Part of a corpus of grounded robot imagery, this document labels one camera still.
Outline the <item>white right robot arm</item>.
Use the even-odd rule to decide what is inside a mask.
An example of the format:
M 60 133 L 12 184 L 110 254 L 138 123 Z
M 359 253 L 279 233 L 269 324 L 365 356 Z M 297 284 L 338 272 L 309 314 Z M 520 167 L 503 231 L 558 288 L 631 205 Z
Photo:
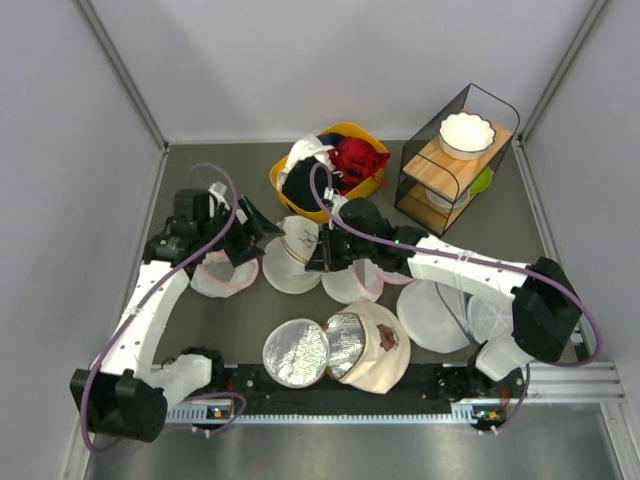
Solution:
M 409 278 L 396 312 L 416 345 L 449 353 L 478 344 L 466 380 L 481 396 L 532 361 L 559 364 L 584 314 L 554 260 L 517 263 L 464 250 L 422 229 L 392 225 L 362 198 L 332 211 L 305 267 L 339 272 L 357 260 Z

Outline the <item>beige mesh bag with glasses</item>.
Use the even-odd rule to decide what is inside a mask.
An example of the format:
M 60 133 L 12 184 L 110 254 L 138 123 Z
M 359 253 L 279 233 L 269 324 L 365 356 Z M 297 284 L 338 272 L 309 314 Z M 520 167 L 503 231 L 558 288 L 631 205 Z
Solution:
M 285 217 L 278 226 L 284 235 L 265 248 L 262 271 L 278 291 L 298 295 L 309 292 L 321 281 L 322 274 L 306 271 L 306 263 L 315 251 L 319 225 L 298 215 Z

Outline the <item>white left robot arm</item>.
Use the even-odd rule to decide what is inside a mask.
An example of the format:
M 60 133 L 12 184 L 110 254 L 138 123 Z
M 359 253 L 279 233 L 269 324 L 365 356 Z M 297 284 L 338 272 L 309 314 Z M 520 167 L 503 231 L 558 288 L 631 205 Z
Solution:
M 199 280 L 202 263 L 221 252 L 234 267 L 254 261 L 282 229 L 244 196 L 226 200 L 212 189 L 182 189 L 163 230 L 145 244 L 134 292 L 105 349 L 76 370 L 70 390 L 85 442 L 92 434 L 152 442 L 167 414 L 200 391 L 216 396 L 227 374 L 206 348 L 183 351 L 167 367 L 153 363 L 169 317 Z

